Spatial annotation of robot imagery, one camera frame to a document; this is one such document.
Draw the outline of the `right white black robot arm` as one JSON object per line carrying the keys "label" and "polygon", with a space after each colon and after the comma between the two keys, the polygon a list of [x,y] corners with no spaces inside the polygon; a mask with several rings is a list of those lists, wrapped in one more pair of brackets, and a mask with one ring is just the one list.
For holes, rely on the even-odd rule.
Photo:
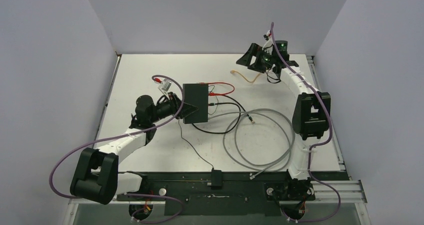
{"label": "right white black robot arm", "polygon": [[307,80],[297,62],[290,60],[287,45],[286,40],[272,39],[263,46],[252,43],[236,64],[263,74],[271,70],[295,96],[292,127],[296,139],[282,190],[287,198],[297,199],[312,193],[313,153],[316,147],[324,145],[319,141],[324,133],[332,131],[331,96]]}

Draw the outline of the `dark grey network switch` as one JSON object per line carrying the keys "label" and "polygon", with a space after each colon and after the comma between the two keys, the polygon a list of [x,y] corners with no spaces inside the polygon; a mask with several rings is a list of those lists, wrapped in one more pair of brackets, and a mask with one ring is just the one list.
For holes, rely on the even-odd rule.
{"label": "dark grey network switch", "polygon": [[198,111],[185,117],[184,124],[206,123],[208,121],[209,86],[206,83],[184,83],[184,102],[198,107]]}

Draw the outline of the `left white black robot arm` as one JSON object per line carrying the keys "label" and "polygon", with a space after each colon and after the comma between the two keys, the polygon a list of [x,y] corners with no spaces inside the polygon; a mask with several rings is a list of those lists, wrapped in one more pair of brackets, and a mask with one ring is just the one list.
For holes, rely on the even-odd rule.
{"label": "left white black robot arm", "polygon": [[149,144],[158,129],[156,122],[171,117],[184,119],[197,112],[199,105],[181,100],[169,92],[168,98],[154,103],[149,95],[142,95],[135,102],[135,114],[124,134],[98,148],[85,148],[80,153],[70,184],[70,193],[103,205],[114,196],[130,193],[136,200],[149,195],[149,186],[141,175],[119,172],[119,164],[136,150]]}

